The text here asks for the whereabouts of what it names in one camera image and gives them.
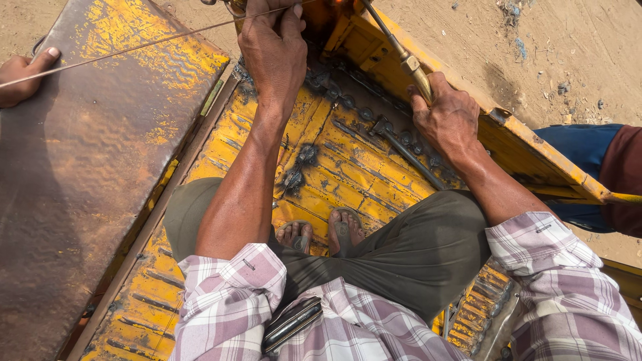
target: blue jeans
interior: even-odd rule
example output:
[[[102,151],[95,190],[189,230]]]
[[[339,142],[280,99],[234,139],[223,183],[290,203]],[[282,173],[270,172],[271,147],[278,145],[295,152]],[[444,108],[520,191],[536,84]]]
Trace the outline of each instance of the blue jeans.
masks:
[[[602,160],[609,144],[622,124],[564,125],[534,130],[540,138],[564,154],[571,162],[595,179],[600,178]],[[600,211],[594,204],[547,204],[563,221],[587,231],[611,233]]]

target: plaid shirt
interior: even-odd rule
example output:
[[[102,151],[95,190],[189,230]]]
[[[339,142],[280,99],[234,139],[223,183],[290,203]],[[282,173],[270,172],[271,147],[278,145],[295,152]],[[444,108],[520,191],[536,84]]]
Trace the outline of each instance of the plaid shirt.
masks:
[[[523,314],[511,343],[516,360],[642,360],[642,334],[602,262],[547,212],[486,230],[494,257],[521,283]],[[184,305],[170,360],[468,360],[400,304],[342,278],[312,288],[323,316],[261,354],[286,269],[264,243],[232,260],[190,256]]]

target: flip-flop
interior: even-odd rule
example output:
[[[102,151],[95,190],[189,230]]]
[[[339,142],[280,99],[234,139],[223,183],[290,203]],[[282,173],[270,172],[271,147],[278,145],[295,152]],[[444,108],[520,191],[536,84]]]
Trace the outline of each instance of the flip-flop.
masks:
[[[336,207],[334,208],[332,212],[337,211],[339,214],[341,213],[347,213],[348,215],[352,216],[353,220],[356,220],[359,223],[359,228],[363,229],[363,222],[361,221],[361,217],[359,217],[359,214],[352,209],[348,207]],[[327,235],[330,237],[330,216],[328,216],[328,230],[327,230]],[[335,258],[349,258],[350,253],[352,252],[352,249],[354,246],[352,246],[352,240],[350,239],[350,229],[348,228],[348,223],[347,222],[341,222],[337,221],[334,223],[334,230],[336,231],[336,238],[339,241],[339,252],[335,253],[332,255],[332,257]]]
[[[279,231],[281,229],[287,228],[289,225],[293,225],[294,222],[299,224],[299,232],[303,230],[303,227],[306,226],[306,224],[309,224],[310,227],[312,227],[312,223],[308,222],[307,220],[291,220],[288,223],[280,226],[274,234],[279,234]],[[308,236],[296,236],[294,239],[292,239],[292,248],[296,249],[297,251],[305,252],[306,247],[308,246],[310,239],[308,239]]]

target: rusty metal sheet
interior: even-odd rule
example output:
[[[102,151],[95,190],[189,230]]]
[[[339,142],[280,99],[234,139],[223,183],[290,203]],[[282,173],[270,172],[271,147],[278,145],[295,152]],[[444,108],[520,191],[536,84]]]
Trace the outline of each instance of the rusty metal sheet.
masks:
[[[188,30],[148,0],[70,0],[56,66]],[[54,359],[228,56],[196,35],[43,79],[0,112],[0,355]]]

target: dirt ground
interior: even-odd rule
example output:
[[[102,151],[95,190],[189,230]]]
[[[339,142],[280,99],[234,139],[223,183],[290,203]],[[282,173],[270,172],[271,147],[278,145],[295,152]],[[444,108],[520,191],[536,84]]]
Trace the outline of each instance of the dirt ground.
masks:
[[[500,8],[505,1],[375,0],[374,5],[531,128],[610,122],[642,126],[642,6],[636,0],[515,2],[520,12],[515,26],[507,25],[514,18],[507,19]],[[65,2],[4,0],[0,62],[27,55]],[[220,2],[170,3],[192,28],[230,19]],[[203,35],[237,61],[233,25]],[[558,84],[565,82],[569,91],[558,95]],[[600,256],[642,267],[642,240],[575,230]]]

